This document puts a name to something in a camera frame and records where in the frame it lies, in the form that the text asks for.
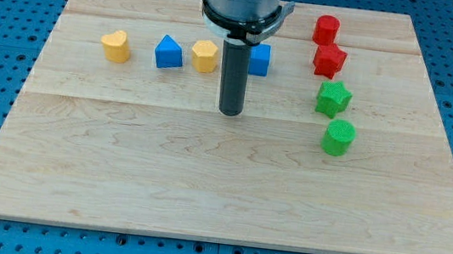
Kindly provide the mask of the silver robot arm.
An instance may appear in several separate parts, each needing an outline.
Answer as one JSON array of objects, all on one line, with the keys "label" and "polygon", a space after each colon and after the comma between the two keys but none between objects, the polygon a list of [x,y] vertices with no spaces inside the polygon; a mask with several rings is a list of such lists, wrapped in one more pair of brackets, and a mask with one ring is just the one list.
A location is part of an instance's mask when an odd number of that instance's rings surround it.
[{"label": "silver robot arm", "polygon": [[226,42],[254,47],[272,37],[294,8],[293,1],[282,0],[202,0],[201,14]]}]

